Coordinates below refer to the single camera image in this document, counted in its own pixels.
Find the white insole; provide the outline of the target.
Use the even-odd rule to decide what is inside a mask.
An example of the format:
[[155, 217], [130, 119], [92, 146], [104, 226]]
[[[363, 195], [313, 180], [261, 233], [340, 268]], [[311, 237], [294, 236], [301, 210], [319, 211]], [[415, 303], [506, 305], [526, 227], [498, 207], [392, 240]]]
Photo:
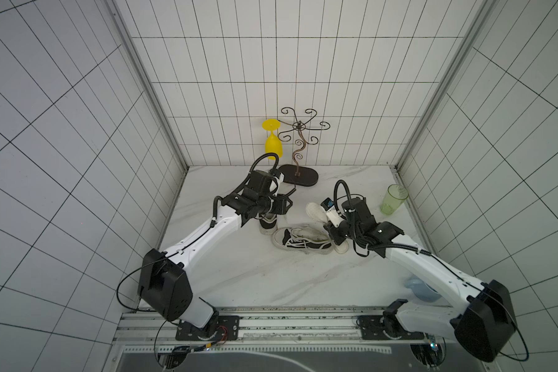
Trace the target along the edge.
[[[310, 202], [305, 207], [305, 211], [310, 219], [318, 223], [321, 223], [323, 226], [325, 226], [327, 223], [331, 224], [330, 219], [327, 217], [325, 213], [326, 211], [321, 205], [314, 202]], [[345, 254], [348, 250], [349, 250], [349, 244], [347, 243], [347, 241], [341, 244], [335, 244], [335, 251], [338, 254]]]

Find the black white sneaker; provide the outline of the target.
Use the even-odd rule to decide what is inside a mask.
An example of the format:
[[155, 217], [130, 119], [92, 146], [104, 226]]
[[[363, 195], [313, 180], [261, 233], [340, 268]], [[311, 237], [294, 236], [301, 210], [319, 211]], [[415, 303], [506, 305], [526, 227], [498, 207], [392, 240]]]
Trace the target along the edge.
[[277, 231], [277, 216], [268, 213], [259, 218], [260, 232], [263, 235], [270, 236]]
[[326, 233], [307, 225], [278, 229], [271, 235], [271, 241], [279, 249], [305, 253], [328, 254], [333, 249]]

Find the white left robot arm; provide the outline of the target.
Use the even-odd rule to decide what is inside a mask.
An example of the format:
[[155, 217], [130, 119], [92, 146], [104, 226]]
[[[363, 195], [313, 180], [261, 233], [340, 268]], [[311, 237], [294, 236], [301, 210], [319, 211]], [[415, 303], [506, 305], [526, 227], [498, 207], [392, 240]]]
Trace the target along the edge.
[[215, 328], [217, 310], [192, 290], [190, 277], [202, 258], [250, 220], [265, 229], [292, 206], [291, 190], [281, 194], [285, 176], [276, 168], [250, 170], [229, 195], [217, 196], [212, 216], [184, 240], [160, 252], [151, 250], [140, 269], [138, 296], [168, 322], [181, 320], [200, 330]]

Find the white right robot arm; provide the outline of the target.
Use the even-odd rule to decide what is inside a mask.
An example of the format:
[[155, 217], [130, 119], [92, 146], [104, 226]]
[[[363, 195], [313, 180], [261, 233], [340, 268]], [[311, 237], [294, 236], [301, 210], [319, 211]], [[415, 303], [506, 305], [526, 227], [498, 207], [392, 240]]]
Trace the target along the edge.
[[447, 307], [397, 299], [384, 310], [381, 328], [392, 339], [424, 333], [454, 339], [479, 361], [492, 362], [517, 331], [508, 288], [484, 283], [440, 260], [388, 221], [377, 222], [362, 198], [341, 206], [326, 198], [324, 228], [337, 244], [375, 252], [403, 267], [448, 302]]

